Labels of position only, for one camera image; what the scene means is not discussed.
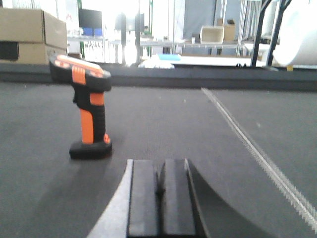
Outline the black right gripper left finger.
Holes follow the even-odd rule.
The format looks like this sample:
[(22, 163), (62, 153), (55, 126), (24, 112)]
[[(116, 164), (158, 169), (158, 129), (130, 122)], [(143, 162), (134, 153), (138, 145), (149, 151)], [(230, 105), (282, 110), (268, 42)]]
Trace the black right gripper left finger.
[(159, 236), (156, 172), (150, 160), (127, 160), (123, 177), (89, 238)]

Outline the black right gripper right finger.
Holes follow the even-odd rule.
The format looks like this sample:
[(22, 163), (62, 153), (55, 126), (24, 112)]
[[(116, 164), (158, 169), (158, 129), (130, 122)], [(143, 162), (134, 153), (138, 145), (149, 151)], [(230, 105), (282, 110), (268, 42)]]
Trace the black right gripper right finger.
[(222, 199), (186, 159), (165, 160), (160, 178), (162, 238), (270, 238)]

